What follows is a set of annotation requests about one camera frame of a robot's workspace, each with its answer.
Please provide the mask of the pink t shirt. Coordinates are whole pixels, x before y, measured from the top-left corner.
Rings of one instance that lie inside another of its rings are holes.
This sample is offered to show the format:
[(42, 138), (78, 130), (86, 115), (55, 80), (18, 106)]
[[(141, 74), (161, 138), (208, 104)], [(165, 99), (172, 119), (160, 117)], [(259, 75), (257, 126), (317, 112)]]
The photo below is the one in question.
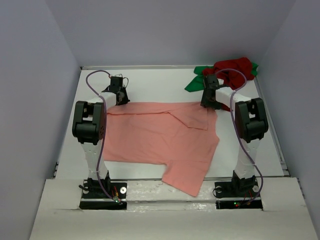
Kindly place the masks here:
[(162, 181), (196, 197), (219, 138), (217, 114), (198, 102), (131, 102), (107, 110), (106, 161), (165, 165)]

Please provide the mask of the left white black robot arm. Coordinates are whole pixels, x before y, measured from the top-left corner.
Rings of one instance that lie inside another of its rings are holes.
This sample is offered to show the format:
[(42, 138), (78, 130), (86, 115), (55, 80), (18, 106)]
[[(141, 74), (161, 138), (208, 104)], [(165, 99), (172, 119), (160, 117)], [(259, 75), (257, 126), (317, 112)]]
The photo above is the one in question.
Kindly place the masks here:
[(88, 177), (86, 182), (78, 187), (84, 194), (94, 194), (101, 198), (107, 197), (117, 204), (121, 203), (116, 187), (112, 187), (109, 170), (102, 163), (103, 150), (107, 132), (107, 103), (106, 98), (97, 92), (89, 83), (89, 77), (95, 73), (106, 73), (110, 84), (102, 91), (115, 95), (115, 105), (121, 106), (130, 102), (127, 86), (121, 73), (111, 75), (107, 71), (96, 70), (89, 73), (85, 83), (96, 95), (91, 100), (79, 100), (75, 103), (72, 121), (72, 135), (80, 143), (87, 162)]

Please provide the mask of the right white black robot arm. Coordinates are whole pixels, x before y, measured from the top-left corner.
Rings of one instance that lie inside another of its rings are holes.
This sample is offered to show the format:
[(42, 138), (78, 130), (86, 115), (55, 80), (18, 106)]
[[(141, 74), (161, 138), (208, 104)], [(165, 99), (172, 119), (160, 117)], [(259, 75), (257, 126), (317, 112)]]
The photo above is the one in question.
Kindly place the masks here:
[(231, 181), (216, 182), (213, 195), (217, 199), (248, 198), (254, 201), (260, 196), (263, 182), (257, 181), (262, 173), (256, 164), (257, 150), (269, 130), (264, 101), (260, 97), (250, 98), (220, 83), (215, 74), (205, 76), (201, 106), (220, 110), (229, 108), (231, 121), (239, 142), (236, 167)]

